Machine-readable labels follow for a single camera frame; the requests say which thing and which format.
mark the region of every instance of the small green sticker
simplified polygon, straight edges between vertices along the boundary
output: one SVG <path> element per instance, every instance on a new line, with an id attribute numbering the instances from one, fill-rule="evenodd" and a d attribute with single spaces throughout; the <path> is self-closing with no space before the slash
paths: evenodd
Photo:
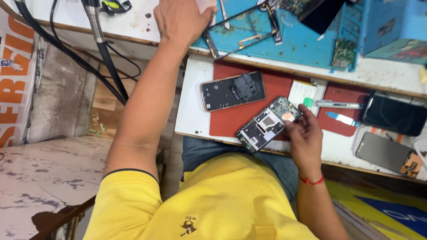
<path id="1" fill-rule="evenodd" d="M 311 108 L 311 105 L 313 104 L 313 99 L 306 97 L 304 98 L 304 102 L 302 104 L 308 108 Z"/>

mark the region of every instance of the phone screen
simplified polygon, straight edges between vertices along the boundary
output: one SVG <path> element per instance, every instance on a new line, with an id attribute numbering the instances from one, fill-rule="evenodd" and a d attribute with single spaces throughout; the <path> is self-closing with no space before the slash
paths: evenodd
<path id="1" fill-rule="evenodd" d="M 427 108 L 382 96 L 372 96 L 362 123 L 408 136 L 419 136 L 427 120 Z"/>

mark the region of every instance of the embroidered logo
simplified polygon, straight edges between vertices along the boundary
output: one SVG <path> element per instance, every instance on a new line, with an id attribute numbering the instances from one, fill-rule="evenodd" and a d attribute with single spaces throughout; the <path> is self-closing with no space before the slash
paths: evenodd
<path id="1" fill-rule="evenodd" d="M 183 225 L 180 225 L 183 229 L 185 229 L 185 233 L 181 234 L 181 237 L 184 236 L 185 234 L 190 234 L 192 232 L 194 232 L 195 230 L 197 230 L 197 228 L 194 228 L 194 222 L 192 222 L 192 220 L 196 220 L 195 217 L 185 217 L 185 222 Z"/>

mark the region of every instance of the left hand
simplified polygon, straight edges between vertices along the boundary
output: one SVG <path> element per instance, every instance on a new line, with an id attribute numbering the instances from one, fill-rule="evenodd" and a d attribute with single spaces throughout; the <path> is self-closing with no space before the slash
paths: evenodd
<path id="1" fill-rule="evenodd" d="M 154 8 L 161 41 L 173 43 L 187 50 L 208 26 L 216 14 L 216 6 L 208 7 L 202 14 L 196 0 L 160 0 Z"/>

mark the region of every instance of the man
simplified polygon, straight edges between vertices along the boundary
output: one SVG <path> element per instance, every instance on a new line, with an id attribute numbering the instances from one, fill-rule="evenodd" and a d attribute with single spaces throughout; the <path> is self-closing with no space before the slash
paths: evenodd
<path id="1" fill-rule="evenodd" d="M 85 240 L 348 239 L 320 170 L 322 131 L 302 105 L 304 116 L 286 122 L 293 161 L 184 138 L 180 190 L 162 202 L 155 156 L 179 65 L 216 12 L 200 14 L 195 0 L 160 0 L 154 9 L 161 41 L 126 104 Z M 289 203 L 296 192 L 299 222 Z"/>

